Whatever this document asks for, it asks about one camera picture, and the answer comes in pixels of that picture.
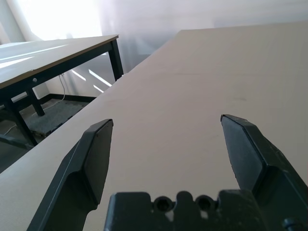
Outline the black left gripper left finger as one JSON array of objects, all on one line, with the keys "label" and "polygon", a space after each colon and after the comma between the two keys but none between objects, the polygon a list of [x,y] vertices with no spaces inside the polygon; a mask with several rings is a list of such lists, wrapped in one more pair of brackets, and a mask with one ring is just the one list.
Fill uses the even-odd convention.
[{"label": "black left gripper left finger", "polygon": [[112,119],[91,125],[60,163],[29,231],[81,231],[101,202],[109,167]]}]

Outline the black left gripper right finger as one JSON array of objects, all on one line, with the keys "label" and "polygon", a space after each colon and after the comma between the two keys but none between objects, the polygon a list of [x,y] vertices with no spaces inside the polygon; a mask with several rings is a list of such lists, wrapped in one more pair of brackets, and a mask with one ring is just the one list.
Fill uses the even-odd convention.
[{"label": "black left gripper right finger", "polygon": [[269,231],[308,229],[308,187],[284,156],[246,119],[220,118],[240,189],[252,193]]}]

